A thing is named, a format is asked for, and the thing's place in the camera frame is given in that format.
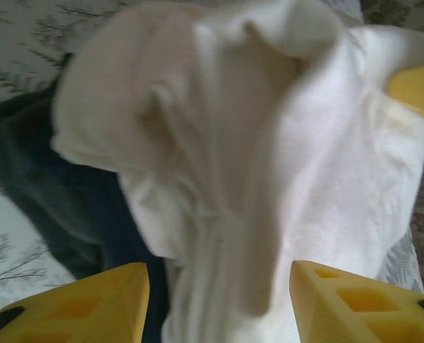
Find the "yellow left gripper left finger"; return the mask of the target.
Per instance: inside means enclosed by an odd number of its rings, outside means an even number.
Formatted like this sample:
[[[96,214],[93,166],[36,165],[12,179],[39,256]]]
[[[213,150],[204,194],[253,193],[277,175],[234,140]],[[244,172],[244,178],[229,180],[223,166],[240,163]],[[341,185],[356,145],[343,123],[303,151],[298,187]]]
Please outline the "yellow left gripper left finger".
[[[130,263],[0,310],[0,343],[142,343],[146,265]]]

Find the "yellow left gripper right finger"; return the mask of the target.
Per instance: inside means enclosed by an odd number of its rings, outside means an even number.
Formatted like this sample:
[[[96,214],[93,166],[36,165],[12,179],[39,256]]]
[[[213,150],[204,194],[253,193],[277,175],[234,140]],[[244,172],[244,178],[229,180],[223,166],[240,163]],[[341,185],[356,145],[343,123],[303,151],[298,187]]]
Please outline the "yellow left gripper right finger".
[[[301,343],[424,343],[424,294],[309,261],[291,265]]]

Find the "stack of folded clothes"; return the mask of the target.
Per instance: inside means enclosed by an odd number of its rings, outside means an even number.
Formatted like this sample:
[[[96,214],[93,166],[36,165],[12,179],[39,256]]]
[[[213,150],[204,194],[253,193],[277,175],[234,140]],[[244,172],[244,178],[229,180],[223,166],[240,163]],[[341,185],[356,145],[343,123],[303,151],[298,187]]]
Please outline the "stack of folded clothes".
[[[116,174],[72,164],[51,148],[55,91],[51,84],[0,102],[0,190],[77,279],[143,262],[150,296],[142,343],[161,343],[168,312],[163,260],[144,243]]]

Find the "floral table cloth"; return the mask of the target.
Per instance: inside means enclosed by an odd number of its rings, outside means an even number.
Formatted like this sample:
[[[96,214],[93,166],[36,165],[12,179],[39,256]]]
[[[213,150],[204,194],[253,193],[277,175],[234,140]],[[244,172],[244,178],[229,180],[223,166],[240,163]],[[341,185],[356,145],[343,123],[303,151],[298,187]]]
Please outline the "floral table cloth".
[[[339,25],[339,34],[333,38],[339,38],[335,46],[339,43],[347,43],[352,52],[358,52],[358,57],[370,56],[371,46],[366,34],[370,34],[370,42],[376,47],[376,43],[382,43],[382,47],[377,48],[378,53],[383,53],[383,57],[409,57],[410,48],[415,48],[415,43],[421,43],[424,48],[424,34],[417,31],[402,29],[396,26],[381,25],[363,25],[360,22],[359,5],[355,0],[321,0],[327,5],[322,5],[320,9],[332,16]],[[195,51],[187,48],[195,47],[192,34],[201,19],[207,14],[216,14],[215,9],[199,7],[195,4],[182,4],[175,2],[156,3],[148,2],[142,5],[127,7],[127,10],[114,15],[111,24],[117,22],[117,19],[126,19],[123,24],[129,20],[134,23],[136,28],[126,29],[126,33],[112,34],[107,41],[103,41],[98,46],[97,52],[92,54],[94,59],[86,61],[88,66],[97,62],[98,57],[104,57],[104,67],[111,62],[111,57],[122,55],[123,52],[130,52],[136,49],[136,57],[141,59],[147,54],[147,47],[153,46],[153,43],[161,42],[161,53],[159,57],[174,57],[174,62],[179,66],[191,62],[188,58],[197,57]],[[377,54],[383,63],[384,58]],[[140,69],[137,64],[132,69]],[[19,95],[28,93],[27,88],[23,89],[21,85],[8,82],[8,87],[15,89]],[[220,189],[210,178],[212,172],[208,175],[198,175],[193,181],[187,179],[186,186],[194,186],[191,190],[197,192],[198,201],[194,200],[193,205],[204,206],[204,210],[210,210],[217,214],[218,219],[235,219],[237,224],[242,224],[242,212],[246,213],[247,201],[240,195],[237,198],[237,204],[232,204],[233,194],[227,194],[225,191],[231,191],[232,184],[226,189]],[[204,177],[203,184],[200,184],[200,177]],[[388,250],[384,259],[381,259],[382,265],[378,274],[380,281],[384,281],[395,286],[408,288],[412,290],[422,290],[420,272],[418,271],[418,261],[415,255],[415,247],[412,243],[412,235],[407,227],[407,217],[412,209],[404,209],[398,214],[399,224],[403,229],[407,229],[404,235],[399,227],[395,230],[395,238],[388,238],[390,243],[395,243]],[[0,190],[0,306],[7,304],[10,299],[20,299],[20,297],[35,294],[35,291],[47,290],[52,288],[55,281],[54,272],[59,277],[60,267],[53,262],[53,254],[49,251],[45,241],[37,232],[34,225],[28,217],[15,205],[15,203],[3,194]]]

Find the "folded plain white t-shirt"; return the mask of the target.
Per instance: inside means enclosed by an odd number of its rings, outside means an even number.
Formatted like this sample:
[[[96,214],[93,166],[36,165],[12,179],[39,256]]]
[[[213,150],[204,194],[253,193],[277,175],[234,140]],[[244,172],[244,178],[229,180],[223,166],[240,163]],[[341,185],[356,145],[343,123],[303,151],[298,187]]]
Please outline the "folded plain white t-shirt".
[[[52,144],[76,164],[166,179],[236,176],[302,68],[337,37],[321,0],[150,1],[109,19],[68,66]]]

